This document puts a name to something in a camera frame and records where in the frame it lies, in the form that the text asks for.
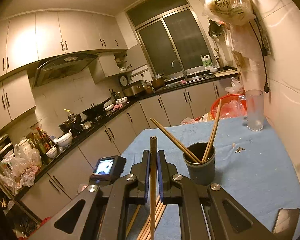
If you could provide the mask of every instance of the faucet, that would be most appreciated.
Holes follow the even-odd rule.
[[[187,79],[187,71],[186,71],[185,68],[183,67],[183,64],[181,63],[181,61],[175,59],[174,61],[172,61],[171,66],[173,67],[173,63],[174,63],[175,61],[177,61],[177,62],[180,63],[180,67],[181,67],[182,72],[183,72],[183,77],[184,77],[185,79]]]

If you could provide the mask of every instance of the frying pan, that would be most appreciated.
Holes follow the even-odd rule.
[[[97,117],[103,113],[103,107],[105,106],[105,103],[110,101],[111,97],[107,98],[105,101],[103,101],[100,104],[94,105],[92,104],[90,108],[84,110],[82,113],[90,118]]]

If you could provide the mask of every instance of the black cup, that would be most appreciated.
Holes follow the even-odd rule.
[[[207,147],[206,142],[198,142],[190,145],[188,149],[196,156],[198,159],[202,160],[202,157],[204,155],[204,151]],[[193,160],[191,160],[188,155],[183,154],[183,160],[185,161],[190,179],[199,185],[209,185],[215,176],[215,155],[216,150],[214,146],[212,146],[210,152],[208,153],[208,158],[203,163],[193,163]]]

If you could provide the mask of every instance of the metal screw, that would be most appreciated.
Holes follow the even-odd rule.
[[[174,174],[174,175],[172,176],[172,178],[173,178],[174,180],[182,180],[182,175],[181,175],[181,174]]]
[[[128,174],[128,175],[126,176],[126,180],[128,180],[128,181],[132,181],[132,180],[135,180],[135,179],[136,179],[136,176],[133,175],[133,174]]]
[[[95,192],[95,191],[97,191],[98,190],[98,185],[96,185],[96,184],[91,184],[91,185],[89,185],[88,186],[88,191],[90,191],[90,192]]]
[[[218,191],[218,190],[221,189],[221,186],[219,184],[217,184],[217,183],[212,183],[210,187],[214,191]]]

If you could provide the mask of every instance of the blue tablecloth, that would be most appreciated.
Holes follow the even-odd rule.
[[[168,127],[186,147],[208,141],[213,122]],[[144,149],[150,149],[150,136],[158,137],[158,150],[176,165],[178,173],[189,177],[182,152],[159,129],[144,130],[122,154],[127,163],[122,175],[141,162]],[[246,151],[235,153],[239,147]],[[266,122],[263,130],[252,132],[241,118],[220,120],[216,138],[216,176],[219,183],[265,227],[272,230],[280,208],[300,208],[300,184],[292,162],[274,129]],[[149,215],[149,202],[141,206],[127,239],[136,239]],[[300,234],[300,217],[294,239]],[[181,239],[177,205],[168,205],[155,232],[155,239]]]

